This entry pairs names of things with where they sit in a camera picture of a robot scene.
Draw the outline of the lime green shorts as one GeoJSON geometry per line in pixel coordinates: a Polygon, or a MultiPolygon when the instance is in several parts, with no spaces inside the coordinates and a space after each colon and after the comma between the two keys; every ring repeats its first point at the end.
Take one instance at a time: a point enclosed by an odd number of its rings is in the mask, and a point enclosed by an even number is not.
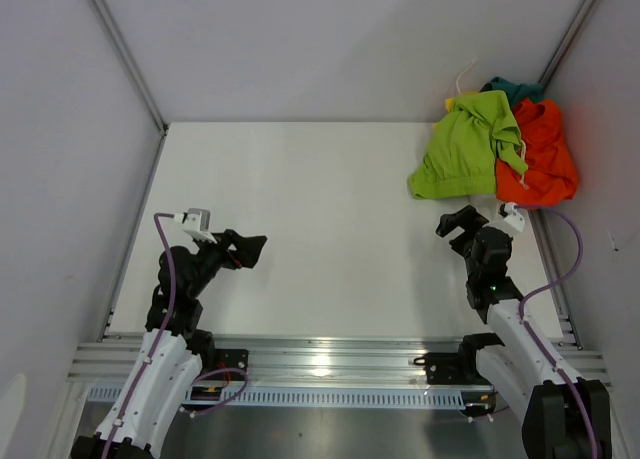
{"type": "Polygon", "coordinates": [[[492,194],[497,191],[496,162],[524,176],[524,155],[505,93],[466,95],[434,125],[422,163],[408,178],[409,190],[414,198],[428,200],[492,194]]]}

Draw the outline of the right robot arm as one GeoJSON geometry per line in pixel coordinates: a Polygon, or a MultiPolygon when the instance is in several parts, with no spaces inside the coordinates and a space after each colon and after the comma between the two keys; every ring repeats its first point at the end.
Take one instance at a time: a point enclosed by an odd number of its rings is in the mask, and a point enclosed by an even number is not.
{"type": "Polygon", "coordinates": [[[508,275],[522,209],[503,204],[494,221],[471,205],[441,216],[438,236],[462,230],[449,245],[464,260],[469,305],[490,330],[465,336],[455,353],[424,355],[427,382],[491,385],[519,419],[530,458],[610,458],[606,387],[562,357],[528,312],[531,297],[508,275]]]}

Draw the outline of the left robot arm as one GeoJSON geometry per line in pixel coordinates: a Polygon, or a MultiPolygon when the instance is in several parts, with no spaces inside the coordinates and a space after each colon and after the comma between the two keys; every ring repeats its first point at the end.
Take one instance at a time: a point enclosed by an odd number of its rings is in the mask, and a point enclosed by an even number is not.
{"type": "Polygon", "coordinates": [[[167,246],[135,364],[114,405],[91,436],[78,437],[73,458],[157,458],[192,385],[221,376],[248,380],[245,367],[222,367],[212,333],[198,322],[198,297],[222,269],[252,269],[267,238],[227,229],[202,233],[198,250],[167,246]]]}

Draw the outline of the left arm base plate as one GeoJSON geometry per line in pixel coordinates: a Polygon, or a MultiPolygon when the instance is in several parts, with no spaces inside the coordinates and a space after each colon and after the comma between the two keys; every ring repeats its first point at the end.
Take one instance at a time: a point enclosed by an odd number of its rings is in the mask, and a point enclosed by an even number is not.
{"type": "Polygon", "coordinates": [[[217,349],[214,359],[216,369],[242,369],[247,371],[249,364],[247,349],[217,349]]]}

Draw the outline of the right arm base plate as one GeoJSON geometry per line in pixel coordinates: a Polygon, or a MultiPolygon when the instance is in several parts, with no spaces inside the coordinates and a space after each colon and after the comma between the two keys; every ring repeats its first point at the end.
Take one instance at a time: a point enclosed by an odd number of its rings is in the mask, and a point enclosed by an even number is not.
{"type": "Polygon", "coordinates": [[[413,359],[424,370],[429,385],[466,385],[470,380],[458,353],[429,352],[413,359]]]}

